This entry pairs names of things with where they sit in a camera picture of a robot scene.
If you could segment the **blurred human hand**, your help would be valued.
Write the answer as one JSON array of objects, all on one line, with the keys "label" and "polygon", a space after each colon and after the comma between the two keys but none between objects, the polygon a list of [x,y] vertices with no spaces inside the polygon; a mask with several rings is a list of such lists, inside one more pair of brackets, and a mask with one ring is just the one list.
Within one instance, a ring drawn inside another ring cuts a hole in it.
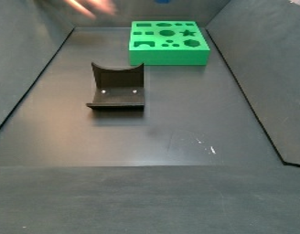
[{"label": "blurred human hand", "polygon": [[64,0],[89,19],[96,19],[96,11],[114,16],[117,8],[112,0]]}]

